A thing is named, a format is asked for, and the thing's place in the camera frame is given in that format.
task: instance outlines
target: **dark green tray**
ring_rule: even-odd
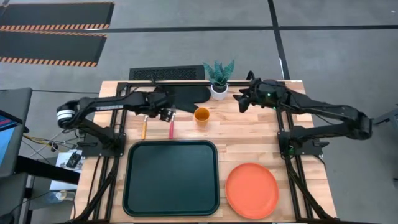
[[[219,205],[213,143],[141,141],[130,148],[123,195],[128,215],[211,215]]]

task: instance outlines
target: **potted plant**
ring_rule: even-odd
[[[209,81],[211,82],[211,96],[216,100],[223,100],[228,92],[228,79],[231,77],[234,71],[235,60],[232,60],[229,65],[223,68],[222,63],[215,61],[214,69],[206,63],[203,66],[209,74]]]

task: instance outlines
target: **orange and black striped tape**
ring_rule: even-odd
[[[109,24],[67,24],[67,25],[2,25],[1,30],[63,30],[63,29],[107,29]]]
[[[105,37],[108,36],[106,34],[89,34],[89,33],[72,33],[72,32],[52,32],[52,31],[36,31],[36,30],[3,30],[0,29],[1,32],[21,32],[27,34],[58,34],[58,35],[85,35],[85,36],[98,36]]]
[[[17,3],[12,3],[12,5],[59,5],[59,4],[104,4],[104,3],[111,3],[114,4],[114,2],[109,2],[109,1],[103,1],[103,2],[58,2],[58,3],[21,3],[21,2],[17,2]]]
[[[86,33],[71,33],[71,32],[53,32],[53,31],[36,31],[36,30],[1,30],[1,32],[18,32],[28,34],[55,34],[55,35],[83,35],[83,36],[97,36],[107,38],[106,34],[86,34]],[[50,60],[37,58],[13,58],[0,57],[0,62],[6,63],[23,63],[23,64],[37,64],[37,65],[60,65],[60,66],[79,66],[79,67],[95,67],[96,62],[82,62],[74,60]]]
[[[31,58],[10,58],[0,57],[0,62],[7,63],[28,63],[37,65],[60,65],[60,66],[79,66],[79,67],[95,67],[95,62],[79,62],[70,60],[46,60],[46,59],[31,59]]]

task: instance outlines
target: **computer screen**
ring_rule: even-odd
[[[0,165],[6,155],[14,128],[18,124],[22,124],[19,118],[0,110]]]
[[[0,165],[4,159],[4,156],[6,155],[8,144],[10,143],[13,132],[14,128],[0,131]]]

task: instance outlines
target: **black vent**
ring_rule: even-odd
[[[204,80],[205,69],[202,65],[130,68],[130,80]]]

